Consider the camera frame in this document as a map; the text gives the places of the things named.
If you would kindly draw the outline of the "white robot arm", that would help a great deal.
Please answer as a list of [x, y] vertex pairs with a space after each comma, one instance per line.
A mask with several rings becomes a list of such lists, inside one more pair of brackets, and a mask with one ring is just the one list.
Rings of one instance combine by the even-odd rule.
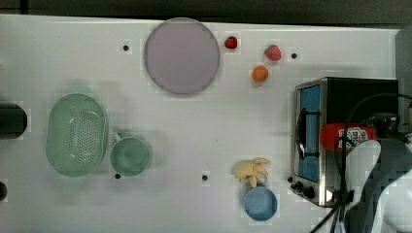
[[354, 193], [343, 220], [345, 233], [411, 233], [411, 135], [397, 130], [398, 116], [375, 114], [376, 137], [346, 157]]

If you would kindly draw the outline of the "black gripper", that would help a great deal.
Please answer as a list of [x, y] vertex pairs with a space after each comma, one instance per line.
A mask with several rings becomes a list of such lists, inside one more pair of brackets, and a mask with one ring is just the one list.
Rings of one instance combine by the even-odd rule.
[[404, 134], [398, 131], [400, 122], [398, 114], [374, 113], [370, 118], [370, 122], [380, 139], [402, 140], [404, 137]]

